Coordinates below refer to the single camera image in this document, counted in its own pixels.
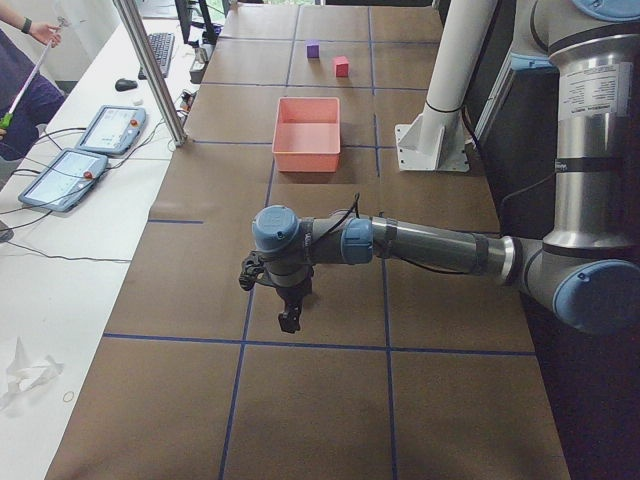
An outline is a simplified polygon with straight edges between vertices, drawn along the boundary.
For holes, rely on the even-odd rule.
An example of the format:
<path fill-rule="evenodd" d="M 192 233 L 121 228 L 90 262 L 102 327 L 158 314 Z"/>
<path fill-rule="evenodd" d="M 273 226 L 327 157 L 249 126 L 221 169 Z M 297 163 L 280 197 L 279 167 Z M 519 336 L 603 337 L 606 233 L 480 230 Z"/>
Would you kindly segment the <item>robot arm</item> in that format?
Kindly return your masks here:
<path fill-rule="evenodd" d="M 520 1 L 512 64 L 559 72 L 552 230 L 540 240 L 490 238 L 359 214 L 301 218 L 276 205 L 253 220 L 254 250 L 239 282 L 284 302 L 282 330 L 299 330 L 318 264 L 394 258 L 444 274 L 489 275 L 565 324 L 609 334 L 639 320 L 639 236 L 631 215 L 638 176 L 639 5 L 635 1 Z"/>

